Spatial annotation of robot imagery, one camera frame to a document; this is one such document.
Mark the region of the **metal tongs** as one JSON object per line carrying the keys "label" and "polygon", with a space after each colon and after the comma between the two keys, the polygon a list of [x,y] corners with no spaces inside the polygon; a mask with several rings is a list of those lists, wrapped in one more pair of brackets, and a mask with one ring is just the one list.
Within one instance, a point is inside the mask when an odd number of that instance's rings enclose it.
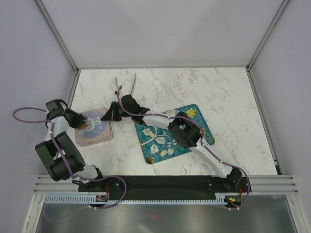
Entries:
{"label": "metal tongs", "polygon": [[133,73],[130,74],[128,77],[126,78],[121,78],[121,80],[119,79],[118,76],[114,77],[114,81],[115,81],[115,86],[116,86],[116,91],[115,94],[117,94],[118,89],[123,86],[125,87],[125,90],[127,90],[129,95],[133,95],[135,88],[136,88],[136,84],[137,84],[137,80],[138,80],[138,75],[137,73]]}

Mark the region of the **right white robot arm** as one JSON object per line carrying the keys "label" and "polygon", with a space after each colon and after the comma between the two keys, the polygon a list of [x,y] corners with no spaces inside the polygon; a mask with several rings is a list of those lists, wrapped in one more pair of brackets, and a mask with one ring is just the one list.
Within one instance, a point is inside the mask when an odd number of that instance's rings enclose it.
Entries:
{"label": "right white robot arm", "polygon": [[222,186],[226,191],[231,192],[239,187],[242,171],[217,157],[205,140],[203,128],[186,113],[178,112],[170,116],[154,112],[140,106],[131,95],[125,95],[111,103],[101,121],[119,122],[125,117],[131,118],[138,125],[168,130],[179,146],[195,152],[212,166],[218,177],[222,178]]}

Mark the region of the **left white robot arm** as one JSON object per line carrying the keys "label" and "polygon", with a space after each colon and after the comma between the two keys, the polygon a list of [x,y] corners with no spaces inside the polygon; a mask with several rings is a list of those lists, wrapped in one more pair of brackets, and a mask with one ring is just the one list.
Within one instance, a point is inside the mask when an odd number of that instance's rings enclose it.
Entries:
{"label": "left white robot arm", "polygon": [[99,168],[88,165],[79,152],[67,131],[69,128],[79,129],[86,124],[87,118],[70,108],[48,106],[48,133],[43,142],[35,146],[41,162],[50,177],[58,182],[69,178],[89,182],[95,191],[102,191],[106,179]]}

